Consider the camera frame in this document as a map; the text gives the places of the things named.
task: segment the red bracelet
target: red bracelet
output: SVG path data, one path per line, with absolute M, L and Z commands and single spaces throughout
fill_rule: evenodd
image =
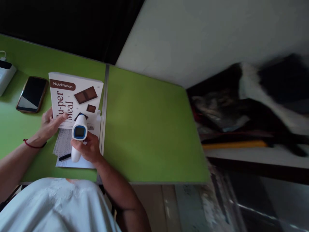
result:
M 29 147 L 31 147 L 31 148 L 43 148 L 46 144 L 47 144 L 47 142 L 45 142 L 44 144 L 43 144 L 43 146 L 41 146 L 41 147 L 34 147 L 34 146 L 31 146 L 30 144 L 28 144 L 26 141 L 27 141 L 28 139 L 23 139 L 23 141 L 25 142 L 25 144 L 27 145 L 27 146 L 29 146 Z

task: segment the nutrimotion box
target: nutrimotion box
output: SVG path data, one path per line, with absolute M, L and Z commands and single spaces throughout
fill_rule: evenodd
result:
M 59 128 L 72 129 L 77 117 L 84 114 L 88 130 L 94 130 L 103 82 L 59 72 L 50 72 L 48 75 L 53 117 L 68 114 Z

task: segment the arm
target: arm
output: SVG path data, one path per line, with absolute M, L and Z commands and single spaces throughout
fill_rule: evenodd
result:
M 34 147 L 43 146 L 57 132 L 59 125 L 66 118 L 67 115 L 63 114 L 53 120 L 52 109 L 50 108 L 42 116 L 41 128 L 27 140 L 27 143 Z M 0 202 L 5 201 L 13 192 L 39 150 L 23 143 L 0 160 Z
M 99 139 L 88 132 L 87 142 L 71 140 L 71 144 L 97 169 L 109 199 L 117 208 L 117 223 L 123 232 L 151 231 L 146 211 L 131 185 L 103 158 L 99 149 Z

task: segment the nutrimotion logo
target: nutrimotion logo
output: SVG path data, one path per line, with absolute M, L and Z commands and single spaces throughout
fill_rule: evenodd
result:
M 58 80 L 52 80 L 50 79 L 51 88 L 56 89 L 65 89 L 65 90 L 75 90 L 76 86 L 74 83 L 71 82 L 63 82 Z

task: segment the white thermometer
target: white thermometer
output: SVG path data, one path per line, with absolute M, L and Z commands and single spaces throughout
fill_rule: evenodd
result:
M 77 117 L 72 129 L 72 138 L 75 140 L 83 141 L 87 137 L 87 122 L 86 117 L 81 114 Z M 72 162 L 76 163 L 80 160 L 81 153 L 72 147 Z

